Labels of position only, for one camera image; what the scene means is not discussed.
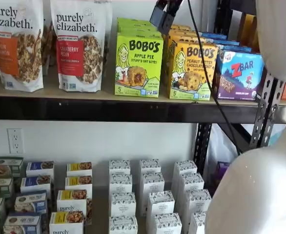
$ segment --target green bobo's box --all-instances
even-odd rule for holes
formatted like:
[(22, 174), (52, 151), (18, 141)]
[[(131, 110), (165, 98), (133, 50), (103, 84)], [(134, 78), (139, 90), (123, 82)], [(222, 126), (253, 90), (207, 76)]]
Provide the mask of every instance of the green bobo's box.
[(163, 39), (157, 32), (117, 34), (115, 95), (157, 98)]

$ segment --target purely elizabeth granola bag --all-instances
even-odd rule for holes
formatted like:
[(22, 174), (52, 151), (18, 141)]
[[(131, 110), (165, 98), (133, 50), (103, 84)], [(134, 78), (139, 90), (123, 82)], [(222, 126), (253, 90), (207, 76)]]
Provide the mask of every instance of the purely elizabeth granola bag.
[(80, 92), (101, 89), (105, 4), (101, 0), (51, 0), (60, 89)]
[(0, 77), (6, 89), (43, 88), (42, 0), (0, 0)]

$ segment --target black cable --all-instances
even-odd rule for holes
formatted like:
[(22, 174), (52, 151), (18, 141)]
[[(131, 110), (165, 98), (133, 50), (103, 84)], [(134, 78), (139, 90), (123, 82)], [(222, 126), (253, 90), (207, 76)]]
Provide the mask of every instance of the black cable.
[(236, 139), (234, 137), (234, 133), (233, 133), (233, 130), (232, 130), (232, 126), (229, 122), (229, 120), (227, 119), (227, 117), (225, 116), (225, 113), (223, 112), (218, 100), (217, 100), (217, 97), (215, 95), (215, 92), (212, 90), (211, 88), (211, 85), (210, 85), (210, 82), (209, 82), (209, 79), (208, 79), (208, 74), (207, 74), (207, 70), (206, 70), (206, 65), (205, 65), (205, 60), (204, 60), (204, 53), (203, 53), (203, 47), (202, 47), (202, 43), (201, 43), (201, 39), (200, 39), (200, 35), (198, 33), (198, 29), (197, 29), (197, 26), (196, 26), (196, 23), (195, 23), (195, 19), (194, 19), (194, 16), (193, 16), (193, 11), (192, 11), (192, 8), (191, 8), (191, 2), (190, 0), (187, 0), (188, 2), (188, 8), (190, 9), (190, 14), (191, 14), (191, 17), (192, 17), (192, 21), (193, 21), (193, 24), (194, 24), (194, 27), (195, 27), (195, 31), (196, 31), (196, 35), (197, 35), (197, 39), (198, 39), (198, 44), (200, 45), (200, 51), (201, 51), (201, 56), (202, 56), (202, 62), (203, 62), (203, 68), (204, 68), (204, 72), (205, 72), (205, 76), (206, 76), (206, 80), (207, 80), (207, 84), (208, 84), (208, 87), (209, 87), (209, 90), (210, 90), (210, 93), (212, 95), (212, 98), (214, 99), (218, 109), (220, 110), (221, 112), (221, 115), (223, 116), (223, 118), (225, 119), (225, 122), (226, 124), (228, 125), (229, 129), (230, 129), (230, 132), (231, 132), (231, 135), (233, 137), (233, 143), (235, 145), (235, 148), (236, 148), (236, 151), (237, 151), (237, 155), (240, 155), (240, 150), (237, 146), (237, 142), (236, 142)]

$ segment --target bobo's logo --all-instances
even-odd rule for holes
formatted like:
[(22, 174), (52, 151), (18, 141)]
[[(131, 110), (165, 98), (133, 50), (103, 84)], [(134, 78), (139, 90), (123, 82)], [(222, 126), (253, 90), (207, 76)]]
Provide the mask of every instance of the bobo's logo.
[(138, 50), (142, 50), (143, 52), (151, 50), (154, 53), (156, 53), (159, 51), (159, 45), (160, 43), (155, 42), (155, 41), (148, 42), (148, 41), (140, 41), (140, 40), (139, 41), (131, 40), (129, 42), (130, 50), (138, 49)]
[[(203, 54), (204, 57), (208, 57), (209, 59), (214, 57), (214, 53), (215, 53), (215, 49), (212, 48), (207, 48), (207, 49), (203, 49)], [(199, 58), (202, 57), (202, 54), (200, 52), (200, 49), (198, 47), (188, 47), (186, 50), (186, 56), (190, 57), (190, 56), (198, 56)]]

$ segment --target electrical outlet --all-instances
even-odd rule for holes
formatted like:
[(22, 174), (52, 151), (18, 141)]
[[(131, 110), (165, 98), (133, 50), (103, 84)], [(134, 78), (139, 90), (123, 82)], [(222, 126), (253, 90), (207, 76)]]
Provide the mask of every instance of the electrical outlet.
[(10, 154), (23, 154), (24, 144), (22, 138), (21, 128), (8, 128), (7, 129), (8, 142), (10, 146)]

